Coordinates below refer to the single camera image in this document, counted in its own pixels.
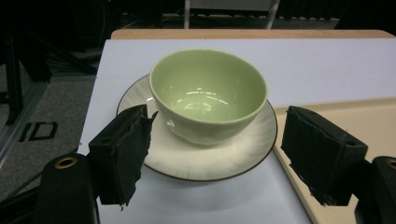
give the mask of white saucer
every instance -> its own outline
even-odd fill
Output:
[[[148,105],[149,117],[157,111],[149,89],[149,76],[137,80],[124,93],[117,113],[142,104]],[[244,131],[213,147],[200,147],[175,136],[158,114],[152,126],[145,164],[164,175],[186,180],[230,178],[260,164],[274,146],[276,133],[276,115],[269,102]]]

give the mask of bowl rim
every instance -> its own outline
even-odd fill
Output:
[[[225,55],[231,56],[231,57],[233,57],[233,58],[235,58],[235,59],[238,59],[238,60],[240,60],[240,61],[246,63],[246,64],[247,64],[248,66],[250,66],[253,70],[255,70],[258,74],[260,74],[260,77],[262,78],[262,83],[263,83],[263,86],[265,87],[265,93],[264,93],[264,98],[263,98],[263,100],[262,100],[262,103],[261,103],[254,111],[248,113],[247,115],[245,115],[245,116],[243,116],[243,117],[241,117],[241,118],[238,118],[238,119],[230,119],[230,120],[223,120],[223,121],[208,121],[208,120],[203,120],[203,119],[194,119],[194,118],[185,116],[185,115],[183,115],[183,114],[177,113],[175,110],[173,110],[173,109],[172,109],[171,107],[169,107],[167,104],[165,104],[164,101],[163,101],[163,100],[158,96],[158,94],[155,92],[155,90],[154,90],[154,88],[153,88],[153,86],[152,86],[152,81],[151,81],[152,75],[151,75],[151,74],[152,74],[152,72],[154,71],[154,69],[157,67],[157,65],[158,65],[162,60],[164,60],[165,58],[167,58],[167,57],[169,57],[169,56],[172,56],[172,55],[175,55],[175,54],[179,54],[179,53],[182,53],[182,52],[185,52],[185,51],[213,51],[213,52],[217,52],[217,53],[221,53],[221,54],[225,54]],[[159,102],[161,103],[161,105],[164,106],[168,111],[170,111],[170,112],[172,112],[172,113],[174,113],[174,114],[176,114],[176,115],[182,117],[183,119],[191,120],[191,121],[194,121],[194,122],[197,122],[197,123],[202,123],[202,124],[221,124],[221,125],[226,125],[226,124],[235,124],[235,123],[239,123],[239,122],[241,122],[241,121],[243,121],[243,120],[254,119],[254,118],[259,114],[259,112],[262,110],[262,108],[265,106],[265,103],[266,103],[267,100],[268,100],[268,85],[267,85],[267,82],[266,82],[265,78],[262,76],[262,73],[260,72],[260,70],[257,69],[253,64],[249,63],[248,61],[244,60],[244,59],[241,58],[241,57],[238,57],[238,56],[236,56],[236,55],[234,55],[234,54],[231,54],[231,53],[229,53],[229,52],[226,52],[226,51],[223,51],[223,50],[217,50],[217,49],[205,49],[205,48],[202,48],[202,49],[181,49],[181,50],[177,50],[177,51],[175,51],[175,52],[173,52],[173,53],[170,53],[170,54],[167,54],[167,55],[163,56],[159,61],[157,61],[157,62],[152,66],[152,68],[151,68],[151,70],[150,70],[150,72],[149,72],[149,74],[148,74],[148,84],[149,84],[149,87],[150,87],[150,91],[151,91],[151,93],[152,93],[152,95],[153,95],[153,97],[154,97],[154,100],[155,100],[155,101],[159,101]]]

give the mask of bowl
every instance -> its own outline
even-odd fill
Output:
[[[250,63],[213,49],[184,49],[160,59],[150,90],[170,131],[198,145],[241,133],[267,100],[262,74]]]

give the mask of wooden table edge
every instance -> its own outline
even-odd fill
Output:
[[[394,38],[381,30],[119,29],[111,39]]]

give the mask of floor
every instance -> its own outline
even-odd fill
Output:
[[[178,14],[163,16],[163,28],[183,28]],[[333,29],[337,21],[275,19],[271,29]],[[268,20],[253,16],[191,16],[191,29],[265,29]],[[123,15],[120,28],[154,28],[146,21]],[[100,49],[76,53],[79,58],[100,54]],[[4,125],[8,106],[0,105],[0,202],[37,187],[44,165],[78,147],[95,76],[87,76],[69,63],[48,56],[53,77],[50,83],[35,83],[21,67],[23,116],[14,125]],[[6,69],[0,66],[0,91],[7,91]]]

